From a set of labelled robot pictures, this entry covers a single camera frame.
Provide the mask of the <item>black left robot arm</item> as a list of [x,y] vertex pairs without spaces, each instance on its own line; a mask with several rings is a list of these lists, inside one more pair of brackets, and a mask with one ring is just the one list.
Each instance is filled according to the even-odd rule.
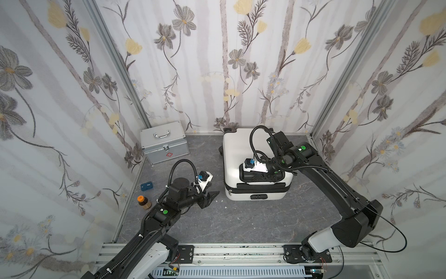
[[197,204],[210,206],[219,191],[209,191],[213,175],[198,172],[188,159],[177,161],[170,170],[166,189],[142,218],[139,231],[114,258],[84,279],[146,279],[159,265],[180,257],[178,241],[167,235],[183,213]]

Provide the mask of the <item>white hard-shell suitcase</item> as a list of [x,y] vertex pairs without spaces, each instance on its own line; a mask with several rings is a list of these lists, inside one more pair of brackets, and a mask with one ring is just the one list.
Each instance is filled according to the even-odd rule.
[[259,129],[253,144],[260,151],[257,160],[250,147],[252,129],[239,128],[227,131],[219,148],[223,156],[225,194],[232,201],[279,200],[289,191],[293,175],[281,171],[268,171],[266,161],[273,156],[267,143],[269,134]]

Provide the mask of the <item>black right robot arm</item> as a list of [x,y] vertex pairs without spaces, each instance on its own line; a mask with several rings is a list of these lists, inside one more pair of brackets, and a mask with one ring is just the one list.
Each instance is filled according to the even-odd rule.
[[[257,130],[264,130],[269,135],[266,142],[272,150],[272,157],[256,150],[254,134]],[[377,226],[382,217],[382,204],[377,200],[369,201],[353,190],[309,143],[294,145],[282,132],[273,133],[260,125],[250,132],[249,145],[253,152],[253,159],[248,162],[250,169],[260,163],[266,167],[267,174],[295,174],[300,171],[328,197],[341,217],[330,227],[307,236],[299,248],[285,252],[284,258],[288,263],[314,262],[337,246],[354,248]]]

